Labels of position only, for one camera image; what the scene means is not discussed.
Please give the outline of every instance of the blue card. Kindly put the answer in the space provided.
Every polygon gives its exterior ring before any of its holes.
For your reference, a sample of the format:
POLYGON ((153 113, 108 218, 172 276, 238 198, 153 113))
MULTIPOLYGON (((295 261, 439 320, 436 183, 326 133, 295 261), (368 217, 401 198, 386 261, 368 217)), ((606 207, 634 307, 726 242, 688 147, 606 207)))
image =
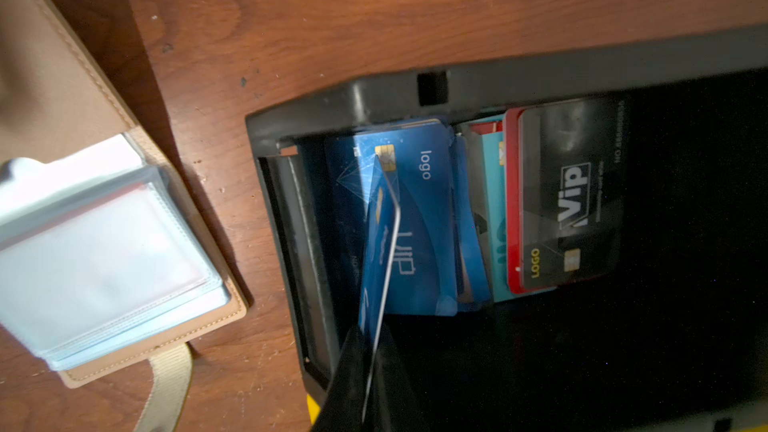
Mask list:
POLYGON ((400 226, 400 206, 378 159, 374 161, 372 179, 357 321, 370 351, 375 354, 400 226))
POLYGON ((337 225, 352 264, 362 262, 377 157, 400 205, 387 313, 454 315, 458 310, 448 150, 453 137, 439 120, 421 120, 326 140, 337 225))
POLYGON ((451 146, 453 158, 453 199, 458 231, 459 279, 463 288, 458 296, 458 310, 474 311, 491 298, 485 264, 480 252, 480 241, 475 231, 475 219, 469 202, 469 181, 467 178, 467 150, 464 137, 457 136, 451 146))
POLYGON ((514 298, 507 283, 507 201, 504 184, 504 132, 482 136, 485 160, 485 194, 488 205, 488 231, 491 238, 491 287, 493 301, 514 298))

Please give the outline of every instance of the gold chip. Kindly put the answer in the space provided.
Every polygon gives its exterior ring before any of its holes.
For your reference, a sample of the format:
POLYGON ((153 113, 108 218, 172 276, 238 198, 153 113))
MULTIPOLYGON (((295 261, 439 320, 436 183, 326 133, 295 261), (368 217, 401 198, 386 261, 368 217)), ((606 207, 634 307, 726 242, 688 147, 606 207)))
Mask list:
POLYGON ((395 158, 395 146, 393 144, 376 146, 376 155, 381 160, 384 172, 394 172, 397 170, 397 159, 395 158))
POLYGON ((566 272, 573 272, 581 267, 581 249, 572 248, 563 255, 563 266, 566 272))

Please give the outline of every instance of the wooden table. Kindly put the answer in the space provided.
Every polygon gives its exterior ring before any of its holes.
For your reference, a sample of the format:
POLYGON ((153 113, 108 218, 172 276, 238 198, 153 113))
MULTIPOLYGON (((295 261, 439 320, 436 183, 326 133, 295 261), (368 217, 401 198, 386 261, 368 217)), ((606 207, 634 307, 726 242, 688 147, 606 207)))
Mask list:
MULTIPOLYGON (((246 114, 353 76, 768 22, 768 0, 53 0, 186 175, 248 293, 193 341, 178 430, 306 430, 246 114)), ((132 430, 146 362, 69 390, 0 332, 0 430, 132 430)))

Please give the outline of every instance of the black object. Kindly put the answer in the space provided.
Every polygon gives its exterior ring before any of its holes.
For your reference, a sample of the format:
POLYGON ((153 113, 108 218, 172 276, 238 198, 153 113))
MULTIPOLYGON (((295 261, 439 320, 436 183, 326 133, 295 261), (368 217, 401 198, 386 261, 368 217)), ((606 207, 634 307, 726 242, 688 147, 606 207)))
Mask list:
POLYGON ((418 408, 433 430, 753 425, 764 409, 744 410, 768 394, 766 69, 757 26, 367 77, 249 116, 307 390, 325 399, 358 303, 325 232, 322 148, 280 148, 622 92, 633 123, 616 273, 454 318, 388 316, 418 408), (445 103, 420 105, 425 73, 445 73, 445 103))
POLYGON ((312 432, 360 432, 361 430, 409 430, 428 432, 418 410, 408 376, 395 341, 382 326, 376 360, 373 362, 371 393, 366 422, 362 422, 368 370, 363 366, 365 339, 355 326, 346 335, 339 367, 328 387, 328 395, 312 432))

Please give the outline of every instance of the fabric strap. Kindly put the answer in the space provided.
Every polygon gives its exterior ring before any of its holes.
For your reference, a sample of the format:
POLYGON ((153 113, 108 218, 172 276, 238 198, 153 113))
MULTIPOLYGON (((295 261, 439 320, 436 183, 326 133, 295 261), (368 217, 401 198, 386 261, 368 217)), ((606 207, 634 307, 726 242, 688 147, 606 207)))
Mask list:
POLYGON ((154 384, 134 432, 173 432, 192 379, 187 343, 149 358, 154 384))

